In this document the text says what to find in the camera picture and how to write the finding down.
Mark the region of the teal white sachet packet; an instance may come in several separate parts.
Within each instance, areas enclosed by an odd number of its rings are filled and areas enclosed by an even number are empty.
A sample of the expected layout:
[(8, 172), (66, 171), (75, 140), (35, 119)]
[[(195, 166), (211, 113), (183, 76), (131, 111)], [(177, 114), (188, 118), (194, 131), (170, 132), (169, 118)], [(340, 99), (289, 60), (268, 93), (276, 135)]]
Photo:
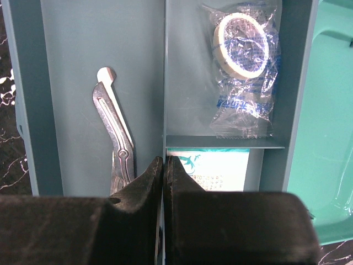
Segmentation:
[(167, 155), (178, 157), (185, 172), (204, 190), (244, 190), (249, 149), (168, 148)]

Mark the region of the dark teal divided tray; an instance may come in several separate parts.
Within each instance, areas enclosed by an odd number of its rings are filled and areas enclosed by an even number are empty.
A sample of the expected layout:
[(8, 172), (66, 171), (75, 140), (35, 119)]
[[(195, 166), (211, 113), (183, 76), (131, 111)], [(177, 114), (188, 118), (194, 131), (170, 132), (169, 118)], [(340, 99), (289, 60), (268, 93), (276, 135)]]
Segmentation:
[(318, 1), (277, 1), (281, 62), (273, 136), (220, 139), (204, 6), (230, 1), (2, 1), (17, 128), (34, 195), (105, 197), (113, 145), (93, 103), (97, 72), (134, 143), (135, 173), (171, 147), (249, 148), (246, 190), (286, 190)]

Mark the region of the small clear zip bag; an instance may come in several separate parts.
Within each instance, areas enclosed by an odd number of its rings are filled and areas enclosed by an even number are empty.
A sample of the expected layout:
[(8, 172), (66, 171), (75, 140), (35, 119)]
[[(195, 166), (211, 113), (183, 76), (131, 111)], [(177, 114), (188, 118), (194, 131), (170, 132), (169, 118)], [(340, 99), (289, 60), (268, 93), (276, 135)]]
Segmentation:
[(210, 124), (217, 137), (273, 135), (272, 115), (281, 63), (281, 1), (202, 5), (219, 91)]

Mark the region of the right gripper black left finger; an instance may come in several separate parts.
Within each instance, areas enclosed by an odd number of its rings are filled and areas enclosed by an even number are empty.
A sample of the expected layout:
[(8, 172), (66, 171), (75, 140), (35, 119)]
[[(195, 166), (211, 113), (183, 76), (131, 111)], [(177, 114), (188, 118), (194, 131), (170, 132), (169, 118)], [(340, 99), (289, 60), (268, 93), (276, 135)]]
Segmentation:
[(163, 160), (107, 198), (1, 196), (2, 264), (156, 264)]

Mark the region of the black handled scissors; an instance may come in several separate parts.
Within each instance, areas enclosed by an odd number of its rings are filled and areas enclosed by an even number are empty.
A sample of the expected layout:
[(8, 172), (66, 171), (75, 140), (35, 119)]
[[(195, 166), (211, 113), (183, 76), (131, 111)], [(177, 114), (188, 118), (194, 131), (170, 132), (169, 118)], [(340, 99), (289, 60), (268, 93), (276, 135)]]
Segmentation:
[(134, 144), (113, 91), (115, 78), (116, 73), (112, 68), (100, 68), (92, 95), (113, 143), (110, 194), (118, 192), (135, 179)]

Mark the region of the teal medicine kit box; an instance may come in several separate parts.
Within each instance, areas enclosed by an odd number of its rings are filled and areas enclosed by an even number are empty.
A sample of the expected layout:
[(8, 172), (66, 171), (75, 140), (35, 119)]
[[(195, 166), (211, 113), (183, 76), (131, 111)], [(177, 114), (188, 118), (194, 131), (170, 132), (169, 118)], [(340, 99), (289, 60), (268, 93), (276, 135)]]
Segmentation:
[(287, 190), (323, 245), (352, 239), (352, 2), (320, 1)]

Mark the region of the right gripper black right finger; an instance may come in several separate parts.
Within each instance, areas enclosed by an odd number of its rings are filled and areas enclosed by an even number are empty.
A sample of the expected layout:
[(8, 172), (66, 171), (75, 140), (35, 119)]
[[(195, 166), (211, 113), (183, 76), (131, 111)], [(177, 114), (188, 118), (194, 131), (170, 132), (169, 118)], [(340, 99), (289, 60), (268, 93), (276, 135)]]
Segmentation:
[(317, 264), (320, 247), (303, 202), (285, 192), (210, 192), (167, 157), (166, 264)]

